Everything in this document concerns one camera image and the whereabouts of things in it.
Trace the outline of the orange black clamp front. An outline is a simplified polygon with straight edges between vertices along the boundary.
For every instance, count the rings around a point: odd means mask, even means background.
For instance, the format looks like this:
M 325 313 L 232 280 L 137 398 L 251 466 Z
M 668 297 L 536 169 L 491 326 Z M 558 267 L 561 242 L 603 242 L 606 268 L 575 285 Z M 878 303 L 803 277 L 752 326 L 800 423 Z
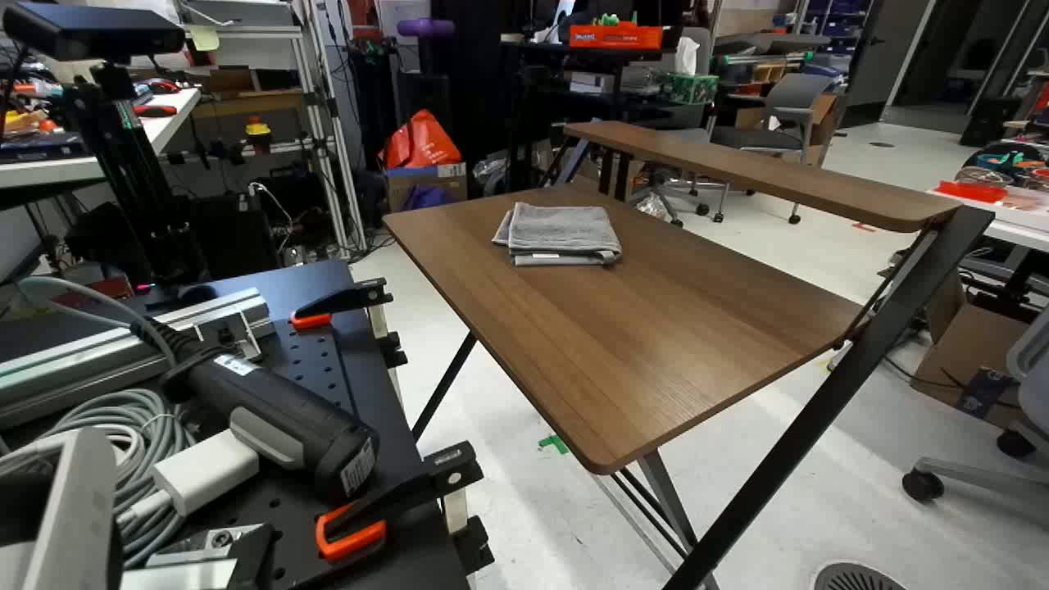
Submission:
M 438 503 L 481 478 L 481 466 L 470 443 L 445 447 L 423 458 L 423 472 L 315 517 L 315 548 L 328 563 L 343 563 L 388 540 L 391 520 L 428 503 Z

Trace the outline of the aluminium extrusion rail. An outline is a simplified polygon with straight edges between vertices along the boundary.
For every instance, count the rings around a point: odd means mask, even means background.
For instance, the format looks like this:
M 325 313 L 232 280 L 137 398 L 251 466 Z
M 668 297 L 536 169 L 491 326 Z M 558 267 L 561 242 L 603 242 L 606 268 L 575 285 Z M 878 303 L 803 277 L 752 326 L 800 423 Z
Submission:
M 164 313 L 161 326 L 206 346 L 232 346 L 258 358 L 271 331 L 258 288 L 229 291 L 199 306 Z M 164 374 L 164 354 L 128 327 L 104 327 L 0 364 L 0 425 L 21 425 L 70 409 L 93 392 L 120 391 Z

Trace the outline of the wooden desk with black legs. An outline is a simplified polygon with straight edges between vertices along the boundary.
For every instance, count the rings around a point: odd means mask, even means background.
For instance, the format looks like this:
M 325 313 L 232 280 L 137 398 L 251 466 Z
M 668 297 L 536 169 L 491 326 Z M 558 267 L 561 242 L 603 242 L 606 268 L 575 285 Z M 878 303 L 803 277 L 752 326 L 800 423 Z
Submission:
M 986 209 L 864 179 L 800 161 L 690 143 L 628 123 L 579 123 L 579 149 L 603 149 L 610 173 L 518 196 L 481 196 L 388 220 L 391 235 L 467 323 L 572 454 L 597 477 L 640 466 L 657 512 L 690 559 L 665 590 L 715 590 L 715 568 L 763 512 L 817 439 L 859 392 L 909 323 L 994 224 Z M 909 233 L 905 261 L 866 303 L 747 258 L 622 203 L 628 169 L 668 163 L 741 191 Z M 622 258 L 518 268 L 495 246 L 512 207 L 601 207 Z M 771 447 L 707 530 L 694 530 L 658 449 L 794 368 L 837 352 L 839 364 Z

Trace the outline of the orange tray on shelf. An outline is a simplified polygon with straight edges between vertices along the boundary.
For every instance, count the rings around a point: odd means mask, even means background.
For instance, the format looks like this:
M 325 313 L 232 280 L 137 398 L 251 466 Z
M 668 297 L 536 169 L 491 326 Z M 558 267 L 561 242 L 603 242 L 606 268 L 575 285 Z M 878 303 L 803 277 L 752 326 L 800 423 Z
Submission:
M 636 26 L 636 24 L 572 26 L 566 29 L 566 46 L 572 51 L 658 54 L 661 51 L 661 29 L 658 26 Z

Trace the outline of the orange bag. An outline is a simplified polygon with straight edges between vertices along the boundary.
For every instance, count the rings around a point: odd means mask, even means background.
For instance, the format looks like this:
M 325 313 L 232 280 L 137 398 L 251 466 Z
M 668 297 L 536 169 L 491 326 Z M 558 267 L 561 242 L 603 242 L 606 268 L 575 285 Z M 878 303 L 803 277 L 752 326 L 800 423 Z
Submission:
M 461 150 L 430 107 L 412 111 L 383 143 L 383 169 L 459 163 Z

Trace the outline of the white power adapter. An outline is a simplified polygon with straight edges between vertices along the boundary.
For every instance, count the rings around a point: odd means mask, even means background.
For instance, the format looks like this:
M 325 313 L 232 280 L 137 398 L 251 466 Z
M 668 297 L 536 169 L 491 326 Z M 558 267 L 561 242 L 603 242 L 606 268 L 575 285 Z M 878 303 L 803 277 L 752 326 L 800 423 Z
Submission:
M 155 466 L 155 481 L 164 490 L 177 515 L 216 503 L 258 472 L 258 454 L 232 431 L 199 439 Z

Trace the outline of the grey towel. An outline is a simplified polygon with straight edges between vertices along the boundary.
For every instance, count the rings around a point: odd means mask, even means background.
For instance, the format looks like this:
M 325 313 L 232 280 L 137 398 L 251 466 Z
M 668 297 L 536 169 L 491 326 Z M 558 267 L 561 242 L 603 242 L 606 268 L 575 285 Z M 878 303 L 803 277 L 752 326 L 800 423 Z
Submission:
M 495 226 L 514 267 L 615 267 L 621 235 L 603 207 L 512 203 Z

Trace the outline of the black handheld scanner tool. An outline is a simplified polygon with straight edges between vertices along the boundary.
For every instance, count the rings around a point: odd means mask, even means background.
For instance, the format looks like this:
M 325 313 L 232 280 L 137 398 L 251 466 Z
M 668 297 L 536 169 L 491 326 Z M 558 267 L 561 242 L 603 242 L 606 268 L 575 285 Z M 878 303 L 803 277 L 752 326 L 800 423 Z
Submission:
M 307 387 L 157 323 L 136 335 L 170 358 L 161 377 L 175 402 L 225 423 L 270 461 L 305 472 L 315 498 L 342 504 L 360 496 L 376 469 L 376 434 Z

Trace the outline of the cardboard box under bag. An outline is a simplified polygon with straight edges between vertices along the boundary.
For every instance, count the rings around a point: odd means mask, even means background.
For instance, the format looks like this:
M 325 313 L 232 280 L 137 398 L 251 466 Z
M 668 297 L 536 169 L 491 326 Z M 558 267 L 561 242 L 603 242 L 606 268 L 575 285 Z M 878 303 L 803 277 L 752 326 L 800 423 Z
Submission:
M 470 178 L 461 163 L 388 170 L 388 203 L 394 209 L 438 207 L 467 196 L 470 196 Z

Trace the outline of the orange black clamp rear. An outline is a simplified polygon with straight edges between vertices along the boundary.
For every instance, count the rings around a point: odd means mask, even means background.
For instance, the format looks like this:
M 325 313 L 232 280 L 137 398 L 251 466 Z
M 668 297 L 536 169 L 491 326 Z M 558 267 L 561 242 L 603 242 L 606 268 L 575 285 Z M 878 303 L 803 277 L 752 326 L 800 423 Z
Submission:
M 348 285 L 342 291 L 322 296 L 307 306 L 303 306 L 288 326 L 305 335 L 305 331 L 322 331 L 328 327 L 342 313 L 369 313 L 379 307 L 391 303 L 388 283 L 383 280 L 369 280 L 359 285 Z

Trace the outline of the cardboard box on floor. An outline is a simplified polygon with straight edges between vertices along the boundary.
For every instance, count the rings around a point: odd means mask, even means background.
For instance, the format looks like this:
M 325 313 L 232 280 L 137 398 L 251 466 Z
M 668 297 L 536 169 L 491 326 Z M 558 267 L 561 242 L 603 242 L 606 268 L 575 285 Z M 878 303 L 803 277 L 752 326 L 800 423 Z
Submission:
M 994 425 L 1019 420 L 1019 402 L 1003 392 L 1008 352 L 1025 323 L 978 306 L 962 306 L 945 335 L 919 364 L 913 387 Z

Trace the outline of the orange black clamp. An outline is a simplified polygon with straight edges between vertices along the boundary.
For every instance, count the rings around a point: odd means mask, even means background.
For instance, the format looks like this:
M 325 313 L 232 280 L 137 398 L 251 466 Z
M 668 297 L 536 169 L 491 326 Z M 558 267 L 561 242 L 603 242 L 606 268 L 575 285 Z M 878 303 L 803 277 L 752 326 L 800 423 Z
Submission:
M 342 291 L 322 296 L 307 306 L 303 306 L 288 326 L 305 335 L 305 331 L 322 331 L 328 327 L 342 313 L 369 313 L 379 307 L 391 303 L 388 283 L 383 280 L 369 280 L 359 285 L 348 285 Z
M 481 466 L 470 443 L 445 447 L 423 458 L 423 472 L 315 517 L 315 548 L 328 563 L 343 563 L 388 540 L 391 520 L 428 503 L 438 503 L 481 478 Z

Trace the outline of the grey office chair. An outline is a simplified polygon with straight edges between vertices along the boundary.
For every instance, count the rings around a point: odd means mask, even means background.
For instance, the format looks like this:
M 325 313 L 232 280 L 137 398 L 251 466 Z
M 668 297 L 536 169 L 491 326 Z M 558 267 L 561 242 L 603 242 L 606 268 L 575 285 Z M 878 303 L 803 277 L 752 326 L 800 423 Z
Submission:
M 761 119 L 746 127 L 720 124 L 711 107 L 657 123 L 657 131 L 702 139 L 720 149 L 803 161 L 812 149 L 817 119 L 834 111 L 834 79 L 819 73 L 787 73 L 771 85 Z

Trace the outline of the office chair base right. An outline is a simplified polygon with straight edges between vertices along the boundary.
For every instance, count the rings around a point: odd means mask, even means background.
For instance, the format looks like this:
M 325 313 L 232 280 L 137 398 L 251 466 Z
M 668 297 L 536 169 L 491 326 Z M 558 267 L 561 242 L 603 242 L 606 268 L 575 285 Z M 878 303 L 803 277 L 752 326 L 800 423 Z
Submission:
M 1049 313 L 1038 313 L 1008 347 L 997 368 L 980 368 L 945 400 L 964 423 L 964 449 L 919 454 L 899 490 L 920 504 L 947 491 L 980 490 L 1008 504 L 1046 503 L 1049 431 Z

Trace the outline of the black perforated workbench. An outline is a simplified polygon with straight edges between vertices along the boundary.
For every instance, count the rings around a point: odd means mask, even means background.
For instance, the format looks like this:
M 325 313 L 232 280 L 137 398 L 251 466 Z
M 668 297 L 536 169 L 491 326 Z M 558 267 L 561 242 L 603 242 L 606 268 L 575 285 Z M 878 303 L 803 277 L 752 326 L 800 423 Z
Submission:
M 124 576 L 210 525 L 257 525 L 270 590 L 470 590 L 438 498 L 342 261 L 115 297 L 59 277 L 18 291 L 48 340 L 5 364 L 5 425 L 94 431 L 130 454 L 115 481 Z

